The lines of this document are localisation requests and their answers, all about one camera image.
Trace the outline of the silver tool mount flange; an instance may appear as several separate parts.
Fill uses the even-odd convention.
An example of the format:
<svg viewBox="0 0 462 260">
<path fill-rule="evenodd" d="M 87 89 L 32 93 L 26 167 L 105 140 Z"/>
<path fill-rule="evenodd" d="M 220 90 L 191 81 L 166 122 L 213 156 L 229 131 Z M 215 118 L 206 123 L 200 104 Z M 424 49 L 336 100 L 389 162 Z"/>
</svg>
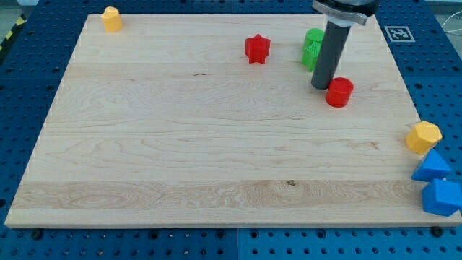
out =
<svg viewBox="0 0 462 260">
<path fill-rule="evenodd" d="M 380 0 L 313 0 L 312 8 L 338 26 L 365 25 L 376 13 Z"/>
</svg>

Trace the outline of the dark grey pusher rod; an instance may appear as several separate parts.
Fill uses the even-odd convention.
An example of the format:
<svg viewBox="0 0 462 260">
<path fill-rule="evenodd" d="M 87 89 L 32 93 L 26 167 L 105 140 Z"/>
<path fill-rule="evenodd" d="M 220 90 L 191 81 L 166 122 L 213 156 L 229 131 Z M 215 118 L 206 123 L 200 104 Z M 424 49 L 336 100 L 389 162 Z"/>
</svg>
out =
<svg viewBox="0 0 462 260">
<path fill-rule="evenodd" d="M 311 85 L 314 88 L 328 89 L 334 78 L 350 29 L 350 26 L 342 27 L 332 22 L 327 23 L 311 79 Z"/>
</svg>

